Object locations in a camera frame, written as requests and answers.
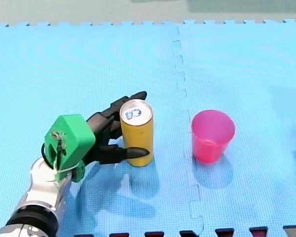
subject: blue foam mat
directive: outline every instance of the blue foam mat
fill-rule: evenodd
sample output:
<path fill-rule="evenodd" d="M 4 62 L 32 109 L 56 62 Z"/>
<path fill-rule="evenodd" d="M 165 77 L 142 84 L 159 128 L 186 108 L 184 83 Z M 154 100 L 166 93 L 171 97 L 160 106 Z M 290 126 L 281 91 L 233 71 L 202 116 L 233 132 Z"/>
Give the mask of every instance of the blue foam mat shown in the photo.
<path fill-rule="evenodd" d="M 58 115 L 86 118 L 148 92 L 155 160 L 97 164 L 73 184 L 59 237 L 296 225 L 296 23 L 0 25 L 0 227 Z M 219 109 L 236 136 L 217 164 L 190 157 L 192 116 Z M 112 141 L 122 145 L 122 141 Z"/>

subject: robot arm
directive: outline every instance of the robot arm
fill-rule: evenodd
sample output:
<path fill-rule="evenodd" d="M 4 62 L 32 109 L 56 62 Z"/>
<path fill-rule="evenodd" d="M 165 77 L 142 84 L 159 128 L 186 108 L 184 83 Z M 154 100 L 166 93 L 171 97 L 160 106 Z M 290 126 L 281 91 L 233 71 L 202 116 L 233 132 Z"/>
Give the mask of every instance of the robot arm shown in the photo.
<path fill-rule="evenodd" d="M 85 166 L 119 163 L 124 159 L 149 155 L 144 148 L 109 145 L 122 135 L 119 110 L 130 99 L 145 100 L 146 92 L 124 96 L 110 108 L 92 115 L 60 116 L 45 136 L 42 157 L 33 164 L 31 185 L 23 195 L 0 237 L 56 237 L 64 213 L 71 182 L 84 177 Z"/>

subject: yellow can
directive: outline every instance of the yellow can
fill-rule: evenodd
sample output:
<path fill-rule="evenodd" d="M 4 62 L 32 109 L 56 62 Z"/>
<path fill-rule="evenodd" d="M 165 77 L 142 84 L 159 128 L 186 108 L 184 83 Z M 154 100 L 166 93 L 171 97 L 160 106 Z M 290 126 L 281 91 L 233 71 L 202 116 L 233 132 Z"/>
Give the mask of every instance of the yellow can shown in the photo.
<path fill-rule="evenodd" d="M 120 123 L 123 133 L 124 146 L 141 147 L 150 154 L 145 157 L 128 159 L 133 166 L 145 166 L 153 159 L 153 111 L 144 100 L 129 100 L 122 105 Z"/>

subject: can top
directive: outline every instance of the can top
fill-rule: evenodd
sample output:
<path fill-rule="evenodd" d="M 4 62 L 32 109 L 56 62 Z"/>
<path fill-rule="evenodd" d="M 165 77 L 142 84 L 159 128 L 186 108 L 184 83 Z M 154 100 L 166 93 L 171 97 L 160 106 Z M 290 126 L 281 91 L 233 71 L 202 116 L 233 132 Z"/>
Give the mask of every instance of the can top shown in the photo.
<path fill-rule="evenodd" d="M 152 118 L 152 108 L 144 100 L 129 100 L 122 105 L 119 111 L 120 118 L 132 126 L 140 126 Z"/>

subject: plastic cup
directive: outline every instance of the plastic cup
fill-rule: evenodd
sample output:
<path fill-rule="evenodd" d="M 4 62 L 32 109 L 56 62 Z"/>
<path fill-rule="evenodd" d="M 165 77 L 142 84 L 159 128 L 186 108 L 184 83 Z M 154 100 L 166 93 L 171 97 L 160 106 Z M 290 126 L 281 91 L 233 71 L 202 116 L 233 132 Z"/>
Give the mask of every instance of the plastic cup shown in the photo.
<path fill-rule="evenodd" d="M 199 112 L 192 121 L 192 152 L 201 163 L 214 163 L 223 154 L 235 134 L 228 115 L 217 110 Z"/>

